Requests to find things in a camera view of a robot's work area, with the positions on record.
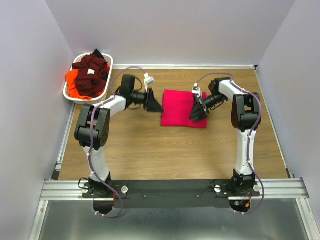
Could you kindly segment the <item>pink t shirt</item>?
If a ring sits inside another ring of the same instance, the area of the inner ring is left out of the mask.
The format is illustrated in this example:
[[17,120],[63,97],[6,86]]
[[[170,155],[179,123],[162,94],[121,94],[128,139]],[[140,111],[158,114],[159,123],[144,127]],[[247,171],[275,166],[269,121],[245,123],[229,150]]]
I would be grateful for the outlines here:
[[205,129],[208,119],[193,122],[189,119],[194,105],[193,94],[190,91],[165,89],[162,97],[160,125],[162,127],[188,127]]

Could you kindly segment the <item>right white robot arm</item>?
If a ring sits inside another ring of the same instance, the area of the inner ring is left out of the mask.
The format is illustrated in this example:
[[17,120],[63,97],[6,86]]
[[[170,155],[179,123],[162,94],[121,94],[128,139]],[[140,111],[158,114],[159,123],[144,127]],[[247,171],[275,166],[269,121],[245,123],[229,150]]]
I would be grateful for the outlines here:
[[254,145],[262,120],[260,95],[244,90],[230,77],[216,78],[209,84],[211,95],[204,98],[196,82],[191,90],[193,106],[189,119],[194,123],[208,117],[210,111],[231,101],[231,124],[237,135],[237,155],[233,176],[227,181],[227,190],[241,196],[253,189],[256,182]]

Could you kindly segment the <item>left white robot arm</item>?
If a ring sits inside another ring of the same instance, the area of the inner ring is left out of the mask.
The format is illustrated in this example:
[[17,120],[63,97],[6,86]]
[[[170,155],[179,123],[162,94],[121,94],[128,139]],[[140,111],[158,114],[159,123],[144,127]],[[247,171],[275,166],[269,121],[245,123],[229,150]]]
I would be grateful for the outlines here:
[[154,77],[144,74],[141,85],[144,92],[135,90],[136,76],[123,74],[120,87],[111,96],[96,105],[84,104],[77,121],[74,137],[83,148],[90,168],[88,186],[82,191],[104,198],[109,195],[119,197],[111,186],[111,173],[106,163],[105,145],[109,138],[111,118],[132,104],[143,107],[153,113],[163,113],[164,109],[156,100],[154,91],[149,85],[155,82]]

